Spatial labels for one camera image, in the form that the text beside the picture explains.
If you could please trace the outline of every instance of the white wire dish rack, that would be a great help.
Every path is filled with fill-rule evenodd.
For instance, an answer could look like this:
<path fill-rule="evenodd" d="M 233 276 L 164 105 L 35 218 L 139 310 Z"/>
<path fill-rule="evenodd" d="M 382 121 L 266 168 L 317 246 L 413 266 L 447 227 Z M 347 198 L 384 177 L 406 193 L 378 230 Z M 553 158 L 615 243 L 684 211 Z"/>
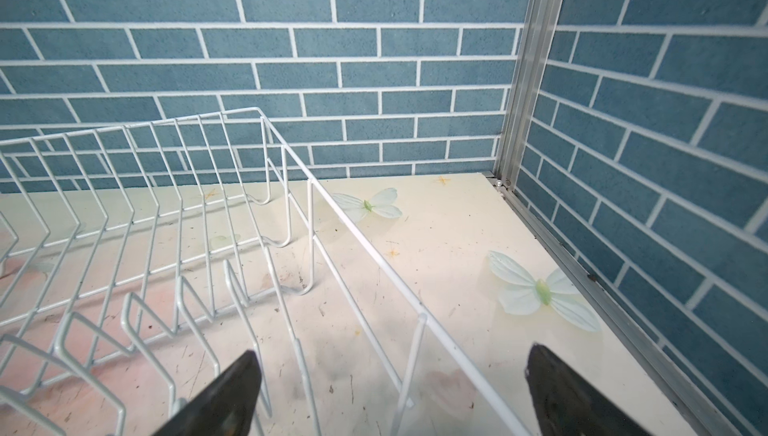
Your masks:
<path fill-rule="evenodd" d="M 245 165 L 232 143 L 235 132 L 258 134 L 259 128 L 263 168 Z M 84 140 L 90 143 L 83 146 Z M 31 152 L 26 153 L 25 160 L 18 153 L 20 146 Z M 278 148 L 282 167 L 273 162 Z M 298 179 L 306 179 L 306 201 L 293 194 L 291 187 L 296 188 L 295 184 L 289 185 L 289 176 L 294 171 L 288 170 L 288 156 L 300 168 L 300 172 L 295 171 L 301 176 Z M 138 174 L 121 175 L 126 158 L 131 165 L 135 164 Z M 151 158 L 162 160 L 162 175 L 145 168 Z M 187 167 L 178 167 L 179 158 Z M 408 394 L 427 328 L 503 425 L 513 434 L 530 434 L 260 109 L 8 140 L 0 143 L 0 160 L 18 192 L 0 196 L 0 226 L 4 235 L 0 240 L 0 400 L 5 403 L 5 409 L 0 407 L 0 418 L 24 417 L 36 423 L 42 432 L 66 434 L 61 421 L 52 416 L 61 403 L 44 393 L 57 384 L 76 382 L 80 390 L 87 385 L 94 395 L 81 404 L 101 405 L 100 409 L 106 404 L 114 408 L 101 414 L 108 414 L 114 424 L 114 429 L 108 431 L 120 436 L 126 429 L 127 413 L 144 410 L 141 397 L 123 401 L 114 390 L 115 385 L 127 383 L 111 374 L 121 373 L 122 367 L 128 373 L 132 364 L 142 364 L 145 369 L 136 379 L 137 384 L 159 378 L 167 386 L 168 398 L 163 404 L 170 408 L 165 412 L 169 417 L 186 403 L 179 396 L 181 383 L 176 372 L 179 358 L 187 355 L 187 346 L 202 348 L 214 377 L 220 372 L 220 358 L 211 342 L 216 338 L 217 327 L 242 325 L 245 331 L 240 333 L 239 342 L 247 341 L 264 366 L 260 351 L 264 338 L 259 321 L 255 321 L 254 327 L 253 313 L 248 311 L 274 297 L 274 311 L 281 313 L 300 372 L 307 417 L 311 419 L 312 431 L 321 434 L 323 424 L 316 407 L 319 393 L 312 390 L 312 378 L 299 335 L 294 331 L 286 295 L 298 298 L 312 290 L 315 268 L 324 263 L 398 391 L 390 434 L 398 434 L 404 412 L 414 405 Z M 63 160 L 74 168 L 66 177 L 58 170 Z M 113 189 L 101 189 L 105 179 L 103 174 L 94 177 L 91 165 L 95 162 L 100 162 L 110 175 L 107 186 Z M 51 191 L 29 191 L 31 164 L 42 175 L 37 177 L 38 186 L 34 187 L 43 182 Z M 267 182 L 262 200 L 246 191 L 248 178 L 257 170 Z M 272 194 L 272 175 L 284 196 L 284 239 L 264 235 L 257 217 L 260 207 L 270 206 L 270 202 L 274 206 L 279 199 Z M 72 179 L 79 181 L 81 190 L 65 191 L 63 181 Z M 215 184 L 214 189 L 204 188 L 206 182 Z M 413 310 L 417 324 L 402 377 L 318 237 L 316 195 L 338 216 Z M 303 238 L 292 234 L 292 213 L 298 215 L 306 228 L 308 279 L 301 287 L 281 282 L 272 257 L 273 251 Z M 241 232 L 250 237 L 241 237 Z M 316 251 L 320 253 L 320 262 L 316 261 Z M 254 278 L 244 269 L 244 259 L 251 260 L 259 253 L 256 264 L 262 273 L 268 272 L 270 285 L 256 290 Z M 338 307 L 327 311 L 348 310 Z M 192 341 L 184 347 L 184 354 L 168 349 L 180 339 Z M 268 379 L 262 382 L 257 409 L 262 420 L 272 416 L 268 387 L 280 383 Z M 39 398 L 45 403 L 38 404 Z M 78 408 L 75 405 L 65 421 L 77 418 Z M 251 432 L 264 434 L 256 414 Z"/>

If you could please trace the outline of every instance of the wall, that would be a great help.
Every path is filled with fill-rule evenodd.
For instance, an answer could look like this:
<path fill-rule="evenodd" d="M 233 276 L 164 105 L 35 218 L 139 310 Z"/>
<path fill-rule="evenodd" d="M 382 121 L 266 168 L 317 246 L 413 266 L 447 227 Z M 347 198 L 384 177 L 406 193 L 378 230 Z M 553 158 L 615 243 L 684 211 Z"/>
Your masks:
<path fill-rule="evenodd" d="M 527 3 L 0 0 L 0 138 L 260 106 L 320 178 L 490 170 Z"/>
<path fill-rule="evenodd" d="M 516 191 L 768 434 L 768 0 L 563 0 Z"/>

